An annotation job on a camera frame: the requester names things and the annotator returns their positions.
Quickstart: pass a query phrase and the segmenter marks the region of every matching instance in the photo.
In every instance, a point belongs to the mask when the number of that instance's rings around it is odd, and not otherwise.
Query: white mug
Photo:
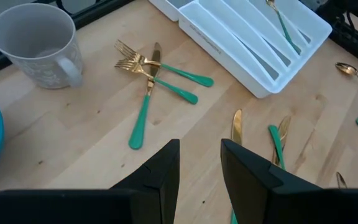
[[[73,19],[48,4],[22,4],[0,14],[0,51],[36,84],[82,84],[82,59]]]

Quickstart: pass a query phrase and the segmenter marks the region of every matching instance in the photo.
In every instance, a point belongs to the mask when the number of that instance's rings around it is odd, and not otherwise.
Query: plastic organizer
[[[298,0],[276,0],[298,54],[265,0],[149,0],[256,97],[279,93],[331,26]]]

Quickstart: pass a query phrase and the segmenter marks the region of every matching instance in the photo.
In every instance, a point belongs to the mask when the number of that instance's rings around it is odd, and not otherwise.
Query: wooden surface
[[[0,71],[0,109],[6,127],[0,157],[0,190],[17,188],[106,189],[181,139],[180,190],[175,223],[229,223],[219,142],[230,136],[236,109],[243,109],[243,145],[272,158],[267,129],[293,118],[285,149],[287,169],[322,187],[336,187],[339,171],[358,187],[358,82],[335,62],[358,60],[327,40],[278,95],[258,100],[194,43],[177,23],[147,1],[135,1],[78,31],[85,63],[80,89],[36,87],[13,66]],[[163,62],[213,77],[205,88],[162,71],[160,78],[199,96],[193,106],[162,86],[150,100],[144,147],[127,142],[143,100],[146,79],[114,68],[121,39]]]

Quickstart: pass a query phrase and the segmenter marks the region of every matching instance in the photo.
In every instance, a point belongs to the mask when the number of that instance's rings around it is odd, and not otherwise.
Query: black object
[[[132,2],[133,0],[96,0],[95,4],[75,14],[71,14],[64,8],[62,0],[36,0],[34,2],[50,4],[51,2],[55,1],[60,9],[63,9],[65,12],[69,13],[71,18],[74,20],[76,28],[80,29],[95,21],[96,19],[99,19],[100,17],[103,17],[106,14],[109,14],[110,12],[113,12],[116,9],[119,9],[120,7]],[[9,61],[2,53],[0,53],[0,70],[10,64],[11,61]]]
[[[321,189],[228,139],[221,161],[240,224],[358,223],[357,189]]]
[[[358,0],[328,0],[316,10],[333,27],[329,37],[358,58],[358,30],[350,17],[351,12],[358,13]]]
[[[173,224],[179,189],[173,139],[109,190],[0,192],[0,223]]]

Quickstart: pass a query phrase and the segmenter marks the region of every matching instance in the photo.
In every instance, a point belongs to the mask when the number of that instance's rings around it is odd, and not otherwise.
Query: white cutlery tray
[[[331,26],[298,0],[149,0],[256,97],[279,93],[331,33]]]

